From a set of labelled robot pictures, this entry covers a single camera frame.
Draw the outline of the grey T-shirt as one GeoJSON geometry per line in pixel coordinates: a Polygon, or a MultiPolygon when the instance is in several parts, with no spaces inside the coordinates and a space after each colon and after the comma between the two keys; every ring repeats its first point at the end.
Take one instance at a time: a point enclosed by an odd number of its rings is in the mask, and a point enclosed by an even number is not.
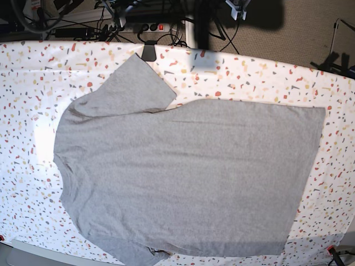
{"type": "Polygon", "coordinates": [[[54,162],[78,232],[125,265],[280,255],[325,110],[208,99],[168,109],[175,97],[134,55],[66,108],[54,162]]]}

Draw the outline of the black table clamp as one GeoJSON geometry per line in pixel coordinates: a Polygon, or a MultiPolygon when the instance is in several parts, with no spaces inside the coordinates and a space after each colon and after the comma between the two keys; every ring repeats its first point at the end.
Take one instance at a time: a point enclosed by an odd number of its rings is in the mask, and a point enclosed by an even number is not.
{"type": "Polygon", "coordinates": [[[156,51],[155,45],[157,41],[155,40],[147,40],[144,43],[144,49],[141,55],[141,59],[145,62],[154,62],[156,61],[156,51]]]}

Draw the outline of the white power strip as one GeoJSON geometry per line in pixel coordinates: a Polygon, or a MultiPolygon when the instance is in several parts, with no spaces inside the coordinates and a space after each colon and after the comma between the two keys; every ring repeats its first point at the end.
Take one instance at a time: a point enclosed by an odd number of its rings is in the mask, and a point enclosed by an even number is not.
{"type": "Polygon", "coordinates": [[[169,23],[126,23],[119,33],[168,33],[170,31],[169,23]]]}

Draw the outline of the terrazzo patterned tablecloth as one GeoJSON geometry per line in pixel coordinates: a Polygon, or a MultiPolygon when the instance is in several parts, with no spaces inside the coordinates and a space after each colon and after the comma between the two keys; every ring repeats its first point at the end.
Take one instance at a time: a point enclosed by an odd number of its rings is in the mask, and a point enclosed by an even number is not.
{"type": "MultiPolygon", "coordinates": [[[[162,265],[321,265],[354,219],[354,80],[241,55],[157,46],[151,67],[177,93],[175,108],[196,99],[322,107],[320,149],[284,251],[279,256],[198,258],[162,265]]],[[[84,258],[117,260],[85,240],[61,202],[53,163],[61,114],[97,90],[141,44],[22,41],[1,44],[1,235],[84,258]]]]}

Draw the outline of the black power adapter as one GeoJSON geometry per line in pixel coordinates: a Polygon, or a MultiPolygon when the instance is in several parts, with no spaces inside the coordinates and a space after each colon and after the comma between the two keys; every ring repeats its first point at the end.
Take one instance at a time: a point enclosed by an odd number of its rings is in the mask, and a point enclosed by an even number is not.
{"type": "Polygon", "coordinates": [[[55,30],[54,36],[56,38],[92,38],[95,35],[94,29],[83,27],[83,28],[57,28],[55,30]]]}

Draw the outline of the black stand right background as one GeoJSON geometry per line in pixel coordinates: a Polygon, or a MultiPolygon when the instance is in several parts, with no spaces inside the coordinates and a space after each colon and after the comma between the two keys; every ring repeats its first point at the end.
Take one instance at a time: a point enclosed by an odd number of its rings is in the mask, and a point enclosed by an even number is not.
{"type": "Polygon", "coordinates": [[[317,70],[354,79],[354,65],[350,66],[349,64],[350,55],[346,53],[342,53],[342,55],[340,55],[339,53],[336,53],[334,51],[336,36],[340,24],[345,25],[347,28],[349,28],[351,31],[354,32],[353,23],[350,23],[342,18],[337,18],[333,25],[333,35],[332,35],[331,46],[327,58],[321,64],[317,64],[315,62],[310,62],[310,64],[312,67],[314,67],[317,70]]]}

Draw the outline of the red clamp right corner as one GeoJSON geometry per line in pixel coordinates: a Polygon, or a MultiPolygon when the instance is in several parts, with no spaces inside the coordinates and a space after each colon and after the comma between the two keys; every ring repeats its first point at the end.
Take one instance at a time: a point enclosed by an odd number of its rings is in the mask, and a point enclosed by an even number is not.
{"type": "Polygon", "coordinates": [[[333,245],[328,247],[327,251],[332,257],[335,257],[337,255],[337,251],[333,245]]]}

